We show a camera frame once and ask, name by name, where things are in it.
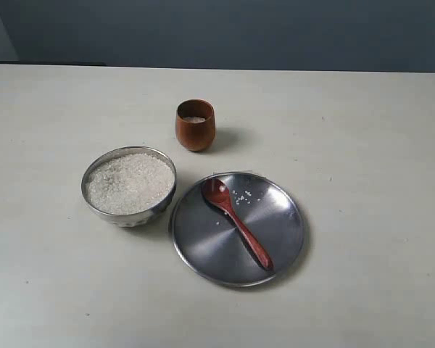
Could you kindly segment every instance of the plate rim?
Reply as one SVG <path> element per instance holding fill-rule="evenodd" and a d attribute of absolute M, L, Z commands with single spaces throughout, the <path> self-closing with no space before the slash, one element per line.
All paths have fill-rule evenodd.
<path fill-rule="evenodd" d="M 187 258 L 183 255 L 181 249 L 179 248 L 177 241 L 175 239 L 175 233 L 174 233 L 174 224 L 173 222 L 175 221 L 175 216 L 176 216 L 176 212 L 177 209 L 179 207 L 179 204 L 182 202 L 182 200 L 187 196 L 187 194 L 190 193 L 191 190 L 193 190 L 196 186 L 198 186 L 200 183 L 211 179 L 211 178 L 215 178 L 217 176 L 222 176 L 222 175 L 235 175 L 235 174 L 245 174 L 245 175 L 250 175 L 253 176 L 255 178 L 259 178 L 263 181 L 268 182 L 270 185 L 275 186 L 293 205 L 294 209 L 297 211 L 298 216 L 299 216 L 299 220 L 300 220 L 300 230 L 301 230 L 301 244 L 299 245 L 299 248 L 297 250 L 297 252 L 295 253 L 294 258 L 283 268 L 281 268 L 280 270 L 278 270 L 277 272 L 274 272 L 273 274 L 270 274 L 268 277 L 261 279 L 259 281 L 252 281 L 252 282 L 248 282 L 248 283 L 231 283 L 231 282 L 227 282 L 227 281 L 221 281 L 220 279 L 216 279 L 213 278 L 209 275 L 207 275 L 206 273 L 203 273 L 199 270 L 197 270 L 188 260 Z M 178 201 L 175 203 L 174 208 L 173 208 L 173 212 L 171 213 L 170 219 L 169 219 L 169 224 L 168 224 L 168 230 L 170 233 L 170 236 L 173 240 L 173 244 L 174 244 L 174 248 L 176 250 L 176 252 L 178 253 L 179 257 L 182 259 L 182 261 L 189 266 L 196 274 L 198 274 L 199 276 L 207 279 L 208 281 L 211 281 L 213 283 L 216 283 L 218 285 L 221 286 L 226 286 L 229 288 L 247 288 L 250 286 L 257 286 L 260 284 L 264 284 L 267 283 L 268 281 L 272 281 L 274 278 L 277 278 L 279 276 L 281 276 L 282 274 L 284 274 L 293 264 L 294 262 L 297 260 L 298 256 L 301 254 L 303 245 L 305 244 L 305 219 L 303 218 L 303 215 L 301 213 L 300 208 L 298 208 L 297 203 L 290 197 L 290 195 L 283 189 L 281 188 L 278 184 L 274 183 L 273 181 L 267 179 L 264 176 L 258 175 L 258 174 L 254 174 L 254 173 L 249 173 L 249 172 L 239 172 L 239 171 L 231 171 L 231 172 L 222 172 L 222 173 L 214 173 L 212 175 L 209 175 L 203 179 L 198 180 L 196 183 L 194 183 L 193 185 L 191 185 L 182 195 L 181 197 L 178 199 Z"/>

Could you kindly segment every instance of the red wooden spoon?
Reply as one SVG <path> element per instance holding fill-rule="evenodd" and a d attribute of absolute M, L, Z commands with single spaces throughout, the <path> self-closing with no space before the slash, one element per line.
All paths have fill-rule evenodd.
<path fill-rule="evenodd" d="M 254 252 L 258 261 L 260 261 L 261 266 L 266 270 L 272 270 L 273 262 L 270 259 L 269 254 L 233 211 L 231 194 L 229 193 L 227 186 L 221 180 L 211 178 L 203 183 L 202 194 L 209 203 L 228 213 L 236 224 L 241 235 L 245 238 L 248 246 Z"/>

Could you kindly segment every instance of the brown wooden cup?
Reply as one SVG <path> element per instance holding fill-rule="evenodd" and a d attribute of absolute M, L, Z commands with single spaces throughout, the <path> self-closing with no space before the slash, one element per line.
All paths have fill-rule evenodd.
<path fill-rule="evenodd" d="M 201 117 L 204 121 L 193 123 L 187 117 Z M 187 100 L 177 108 L 175 136 L 190 151 L 202 151 L 210 147 L 216 136 L 215 111 L 207 101 Z"/>

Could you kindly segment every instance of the spoon handle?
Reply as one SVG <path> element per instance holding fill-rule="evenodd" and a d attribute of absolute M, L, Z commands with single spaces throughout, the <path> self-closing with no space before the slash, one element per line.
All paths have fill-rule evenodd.
<path fill-rule="evenodd" d="M 263 266 L 264 269 L 266 269 L 266 270 L 272 270 L 273 269 L 273 262 L 270 259 L 268 252 L 265 251 L 265 249 L 262 247 L 262 245 L 259 243 L 259 241 L 256 239 L 256 237 L 253 236 L 253 233 L 251 233 L 249 231 L 249 229 L 239 219 L 239 217 L 235 214 L 235 212 L 231 212 L 229 215 L 231 216 L 232 220 L 236 224 L 241 235 L 245 238 L 250 249 L 256 255 L 256 258 L 261 263 L 261 266 Z"/>

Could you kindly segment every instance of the stainless steel plate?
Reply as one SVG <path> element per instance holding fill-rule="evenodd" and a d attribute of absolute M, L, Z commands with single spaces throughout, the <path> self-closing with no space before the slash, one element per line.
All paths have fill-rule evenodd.
<path fill-rule="evenodd" d="M 233 222 L 203 199 L 202 184 L 208 178 L 219 178 L 227 185 L 237 215 L 272 258 L 272 271 L 256 263 Z M 170 232 L 182 260 L 199 275 L 225 286 L 257 285 L 287 269 L 297 258 L 304 237 L 302 217 L 289 195 L 251 173 L 208 178 L 195 183 L 171 215 Z"/>

